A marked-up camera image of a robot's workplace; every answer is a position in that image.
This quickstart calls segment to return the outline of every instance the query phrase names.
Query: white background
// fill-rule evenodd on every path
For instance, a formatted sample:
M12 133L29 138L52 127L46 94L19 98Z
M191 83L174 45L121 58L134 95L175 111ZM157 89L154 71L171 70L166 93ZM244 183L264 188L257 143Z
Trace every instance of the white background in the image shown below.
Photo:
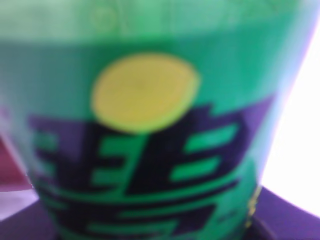
M320 19L278 125L262 184L320 217Z

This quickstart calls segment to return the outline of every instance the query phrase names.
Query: red object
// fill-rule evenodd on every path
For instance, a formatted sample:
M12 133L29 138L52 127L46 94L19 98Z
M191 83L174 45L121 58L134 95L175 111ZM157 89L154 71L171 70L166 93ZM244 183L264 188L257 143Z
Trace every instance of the red object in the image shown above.
M31 188L32 185L27 177L20 171L0 139L0 192L21 191Z

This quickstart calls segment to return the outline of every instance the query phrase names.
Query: yellow circle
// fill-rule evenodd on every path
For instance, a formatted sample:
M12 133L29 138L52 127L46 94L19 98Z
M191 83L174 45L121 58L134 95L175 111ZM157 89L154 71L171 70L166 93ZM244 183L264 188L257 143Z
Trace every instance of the yellow circle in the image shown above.
M92 108L110 128L154 132L186 113L198 86L198 74L188 62L168 54L136 54L102 71L93 89Z

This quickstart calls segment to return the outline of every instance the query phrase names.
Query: cup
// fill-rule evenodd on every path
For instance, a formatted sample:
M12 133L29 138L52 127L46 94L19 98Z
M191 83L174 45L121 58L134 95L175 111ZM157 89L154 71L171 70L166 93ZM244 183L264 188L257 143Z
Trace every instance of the cup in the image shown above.
M2 1L1 134L62 239L241 239L318 7Z

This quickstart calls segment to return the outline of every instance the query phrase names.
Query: printed logo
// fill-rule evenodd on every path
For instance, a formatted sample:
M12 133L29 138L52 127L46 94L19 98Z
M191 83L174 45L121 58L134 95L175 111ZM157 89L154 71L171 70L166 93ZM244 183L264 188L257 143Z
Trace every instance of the printed logo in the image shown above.
M217 116L210 104L195 107L169 128L145 136L95 122L31 116L43 165L32 176L35 187L70 234L195 240L219 207L214 197L236 189L241 179L202 192L196 188L237 169L272 100ZM117 200L109 200L116 194Z

